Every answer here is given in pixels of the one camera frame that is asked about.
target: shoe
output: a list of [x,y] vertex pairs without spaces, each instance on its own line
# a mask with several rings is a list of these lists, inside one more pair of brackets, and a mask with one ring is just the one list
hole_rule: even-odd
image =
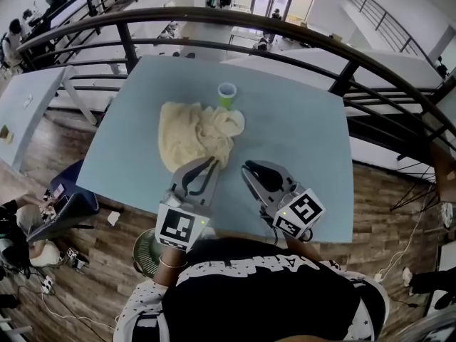
[[404,281],[404,286],[409,287],[410,282],[412,281],[413,274],[408,267],[405,267],[402,271],[402,280]]
[[453,205],[450,202],[443,202],[440,205],[440,217],[442,218],[443,226],[446,229],[451,228],[453,221]]

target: plastic cup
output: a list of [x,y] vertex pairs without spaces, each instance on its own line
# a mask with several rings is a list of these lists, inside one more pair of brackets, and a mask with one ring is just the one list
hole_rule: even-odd
[[219,85],[220,104],[224,108],[231,110],[236,92],[237,88],[232,83],[221,83]]

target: table surface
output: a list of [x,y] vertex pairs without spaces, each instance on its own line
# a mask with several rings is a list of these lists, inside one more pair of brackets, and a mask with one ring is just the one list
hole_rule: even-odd
[[[16,171],[49,103],[61,84],[65,68],[49,68],[14,76],[0,98],[0,128],[14,134],[11,144],[0,140],[0,158]],[[24,103],[33,100],[25,108]]]
[[246,118],[212,199],[209,226],[272,237],[241,176],[246,160],[283,165],[326,208],[313,228],[321,242],[350,242],[353,168],[341,98],[248,68],[188,58],[143,56],[109,108],[77,184],[156,213],[171,183],[157,143],[163,103],[218,106],[217,87],[237,86],[233,109]]

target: crumpled cloth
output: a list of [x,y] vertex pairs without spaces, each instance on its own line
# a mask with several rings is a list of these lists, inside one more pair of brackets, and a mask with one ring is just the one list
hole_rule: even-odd
[[166,168],[179,167],[201,157],[214,156],[225,167],[233,139],[244,131],[245,119],[238,110],[204,110],[201,104],[168,102],[160,111],[158,147]]

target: bag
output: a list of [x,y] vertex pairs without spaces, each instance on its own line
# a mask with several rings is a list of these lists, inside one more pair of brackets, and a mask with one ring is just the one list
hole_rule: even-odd
[[5,53],[3,52],[3,41],[7,41],[9,44],[11,44],[9,38],[6,36],[7,33],[5,33],[0,40],[0,63],[5,63]]

